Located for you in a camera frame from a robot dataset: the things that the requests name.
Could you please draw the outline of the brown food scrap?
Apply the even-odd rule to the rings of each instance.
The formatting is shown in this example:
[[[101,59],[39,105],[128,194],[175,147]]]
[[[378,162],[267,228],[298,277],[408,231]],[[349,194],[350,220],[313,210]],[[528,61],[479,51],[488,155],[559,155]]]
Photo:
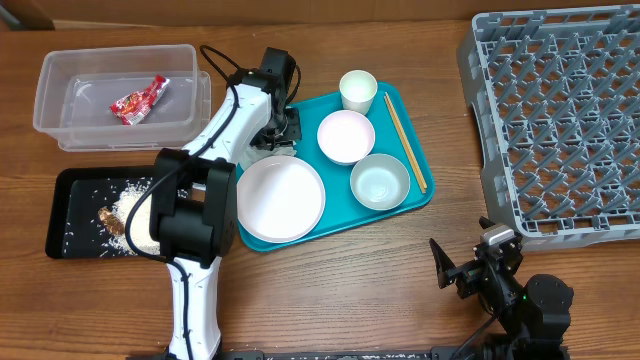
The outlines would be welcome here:
[[[121,236],[125,232],[125,225],[106,207],[98,210],[98,217],[106,230],[114,236]]]

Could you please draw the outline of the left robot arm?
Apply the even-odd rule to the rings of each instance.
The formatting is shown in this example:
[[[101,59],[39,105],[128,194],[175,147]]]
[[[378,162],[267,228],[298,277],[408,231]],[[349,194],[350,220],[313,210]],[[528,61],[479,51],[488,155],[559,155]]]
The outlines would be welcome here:
[[[161,150],[149,202],[155,260],[167,265],[173,296],[173,336],[166,359],[213,359],[217,280],[237,225],[236,169],[246,150],[290,148],[302,138],[290,107],[300,69],[286,51],[267,48],[257,68],[226,77],[226,98],[205,129],[180,150]]]

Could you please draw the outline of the white round plate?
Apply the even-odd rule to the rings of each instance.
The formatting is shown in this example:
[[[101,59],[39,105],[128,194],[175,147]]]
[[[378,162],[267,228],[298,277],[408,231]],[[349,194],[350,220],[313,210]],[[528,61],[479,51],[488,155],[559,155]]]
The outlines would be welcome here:
[[[324,183],[302,159],[276,155],[243,172],[237,182],[238,219],[255,238],[287,243],[311,232],[326,205]]]

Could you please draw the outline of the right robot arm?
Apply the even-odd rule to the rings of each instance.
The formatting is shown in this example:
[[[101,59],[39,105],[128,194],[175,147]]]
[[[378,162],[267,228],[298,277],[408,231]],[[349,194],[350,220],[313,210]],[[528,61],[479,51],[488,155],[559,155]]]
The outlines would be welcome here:
[[[460,266],[431,238],[438,286],[455,285],[465,299],[476,295],[490,315],[457,347],[430,350],[432,359],[568,359],[563,336],[571,323],[574,290],[560,278],[536,274],[521,285],[515,274],[523,261],[523,236],[486,217],[474,258]]]

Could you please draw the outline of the white napkin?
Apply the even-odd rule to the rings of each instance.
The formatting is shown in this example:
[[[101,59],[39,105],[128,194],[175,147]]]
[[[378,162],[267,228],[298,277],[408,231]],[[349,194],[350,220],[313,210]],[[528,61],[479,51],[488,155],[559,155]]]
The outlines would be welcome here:
[[[240,156],[238,165],[246,170],[259,160],[276,155],[295,156],[296,149],[293,146],[277,146],[273,150],[265,150],[250,146]]]

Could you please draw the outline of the grey bowl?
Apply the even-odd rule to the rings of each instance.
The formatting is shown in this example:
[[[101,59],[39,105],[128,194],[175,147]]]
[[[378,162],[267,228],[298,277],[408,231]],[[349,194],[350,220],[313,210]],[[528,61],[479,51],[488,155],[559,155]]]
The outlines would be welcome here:
[[[398,207],[408,196],[411,179],[401,161],[388,154],[370,154],[355,164],[350,189],[366,208],[386,211]]]

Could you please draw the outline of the red snack wrapper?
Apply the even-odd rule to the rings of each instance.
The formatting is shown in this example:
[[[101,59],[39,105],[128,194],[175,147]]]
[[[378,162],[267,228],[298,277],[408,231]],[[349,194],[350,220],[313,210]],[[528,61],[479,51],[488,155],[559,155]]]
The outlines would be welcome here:
[[[142,91],[132,92],[115,101],[109,109],[123,125],[137,125],[150,112],[166,91],[170,80],[156,75],[152,83]]]

